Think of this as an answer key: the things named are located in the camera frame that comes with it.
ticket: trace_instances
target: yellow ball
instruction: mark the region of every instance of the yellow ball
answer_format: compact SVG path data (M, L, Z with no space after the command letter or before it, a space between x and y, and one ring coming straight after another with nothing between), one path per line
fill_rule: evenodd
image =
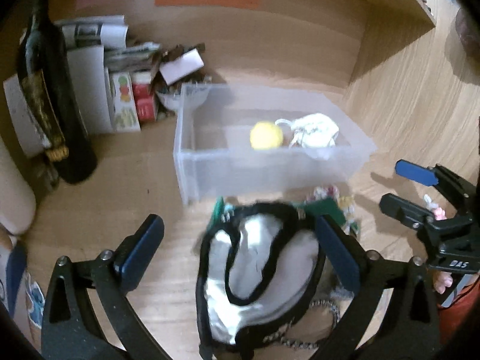
M282 129L272 122L258 122L250 130L250 145L255 150L279 147L283 143Z

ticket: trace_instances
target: gold label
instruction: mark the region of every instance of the gold label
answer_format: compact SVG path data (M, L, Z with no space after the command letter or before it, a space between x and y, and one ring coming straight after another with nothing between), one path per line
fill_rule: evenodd
M45 147L47 157L52 162L66 159L69 150L65 145L65 137L53 111L43 71L39 70L25 77L22 80L22 87L33 116L51 142L51 147Z

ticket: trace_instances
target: screw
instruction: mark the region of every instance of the screw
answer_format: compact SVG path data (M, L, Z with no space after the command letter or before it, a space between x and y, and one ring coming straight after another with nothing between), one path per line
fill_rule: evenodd
M377 252L376 250L368 250L367 251L367 257L370 260L376 261L380 258L380 253Z
M111 259L113 256L113 252L111 250L104 250L100 253L100 259L103 261L107 261Z
M416 266L420 266L423 264L423 260L419 256L414 256L412 260Z
M64 266L66 263L68 263L68 257L67 257L67 256L61 256L61 257L57 260L57 265L58 265L58 266Z

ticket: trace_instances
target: wine bottle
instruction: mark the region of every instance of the wine bottle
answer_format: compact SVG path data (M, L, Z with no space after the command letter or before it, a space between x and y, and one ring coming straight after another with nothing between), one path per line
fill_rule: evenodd
M36 0L17 59L18 79L32 116L48 139L45 154L69 184L97 166L78 109L62 31L49 19L49 0Z

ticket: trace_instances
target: clear storage container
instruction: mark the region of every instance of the clear storage container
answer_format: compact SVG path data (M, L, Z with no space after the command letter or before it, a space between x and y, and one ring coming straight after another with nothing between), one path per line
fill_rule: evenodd
M338 125L334 147L251 148L250 130L257 122L315 113ZM375 150L373 141L321 93L231 84L182 87L174 160L184 204L207 196L347 181Z

